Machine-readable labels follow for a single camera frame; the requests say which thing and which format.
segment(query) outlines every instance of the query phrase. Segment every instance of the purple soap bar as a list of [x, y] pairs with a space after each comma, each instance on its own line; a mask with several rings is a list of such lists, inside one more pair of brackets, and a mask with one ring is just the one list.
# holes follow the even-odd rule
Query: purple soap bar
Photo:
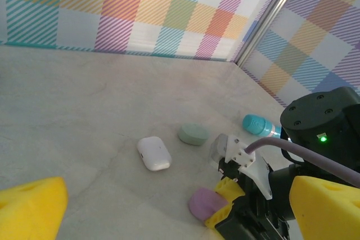
[[191, 196], [188, 206], [194, 217], [205, 221], [227, 204], [226, 199], [216, 192], [207, 188], [199, 188]]

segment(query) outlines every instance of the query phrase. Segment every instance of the white bracket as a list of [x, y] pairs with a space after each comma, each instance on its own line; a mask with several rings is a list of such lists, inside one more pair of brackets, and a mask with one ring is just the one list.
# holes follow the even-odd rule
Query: white bracket
[[244, 150], [246, 147], [247, 145], [242, 143], [236, 136], [229, 135], [225, 162], [228, 163], [233, 160], [238, 163], [240, 165], [239, 172], [251, 178], [265, 199], [271, 200], [269, 166], [259, 153], [247, 154]]

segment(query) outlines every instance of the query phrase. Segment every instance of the yellow foam pad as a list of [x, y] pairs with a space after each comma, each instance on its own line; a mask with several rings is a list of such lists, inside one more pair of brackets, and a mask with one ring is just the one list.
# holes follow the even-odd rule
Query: yellow foam pad
[[208, 218], [205, 221], [205, 225], [208, 228], [216, 231], [215, 229], [216, 224], [220, 223], [229, 216], [233, 205], [232, 201], [235, 200], [236, 198], [244, 196], [245, 192], [240, 188], [240, 186], [235, 181], [233, 181], [228, 177], [222, 179], [216, 185], [214, 191], [228, 201], [228, 205], [225, 205], [223, 208], [221, 208], [219, 211], [217, 211], [214, 215], [212, 215], [210, 218]]
[[360, 189], [297, 176], [290, 204], [305, 240], [360, 239]]
[[61, 177], [0, 191], [0, 239], [55, 240], [67, 204]]

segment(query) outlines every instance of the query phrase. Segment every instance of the colorful checkered backdrop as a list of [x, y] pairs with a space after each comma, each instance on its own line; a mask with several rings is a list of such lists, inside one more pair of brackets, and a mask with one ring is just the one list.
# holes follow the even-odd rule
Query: colorful checkered backdrop
[[225, 60], [261, 0], [0, 0], [0, 43]]
[[360, 94], [360, 0], [289, 0], [243, 70], [283, 106], [340, 86]]

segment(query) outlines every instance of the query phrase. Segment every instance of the gray cable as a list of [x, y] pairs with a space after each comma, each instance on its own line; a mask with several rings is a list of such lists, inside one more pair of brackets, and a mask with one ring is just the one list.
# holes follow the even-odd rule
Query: gray cable
[[256, 142], [250, 144], [245, 148], [245, 152], [250, 154], [261, 146], [276, 146], [282, 148], [290, 153], [293, 153], [304, 160], [318, 166], [320, 169], [328, 171], [329, 173], [341, 178], [349, 184], [360, 188], [360, 174], [356, 171], [345, 167], [335, 161], [321, 156], [305, 147], [302, 147], [296, 143], [290, 143], [286, 140], [279, 138], [262, 138]]

